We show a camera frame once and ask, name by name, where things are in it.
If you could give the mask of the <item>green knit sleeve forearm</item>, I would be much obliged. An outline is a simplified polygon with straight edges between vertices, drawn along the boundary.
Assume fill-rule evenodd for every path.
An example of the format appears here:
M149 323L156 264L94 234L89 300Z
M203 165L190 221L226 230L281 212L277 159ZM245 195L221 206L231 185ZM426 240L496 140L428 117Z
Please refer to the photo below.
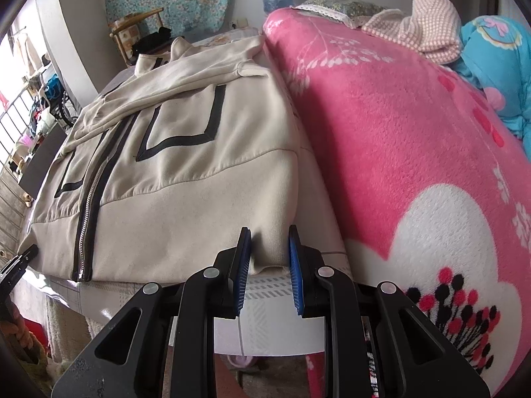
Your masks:
M33 346L22 348L14 335L1 333L1 397L50 397L46 350L30 333Z

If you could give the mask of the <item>left hand holding gripper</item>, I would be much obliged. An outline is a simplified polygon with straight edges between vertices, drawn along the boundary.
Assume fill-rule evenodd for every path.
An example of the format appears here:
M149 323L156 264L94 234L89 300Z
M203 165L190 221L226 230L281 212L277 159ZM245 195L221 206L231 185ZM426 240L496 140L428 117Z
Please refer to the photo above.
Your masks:
M11 303L10 318L1 318L1 332L19 360L35 363L33 337L14 303Z

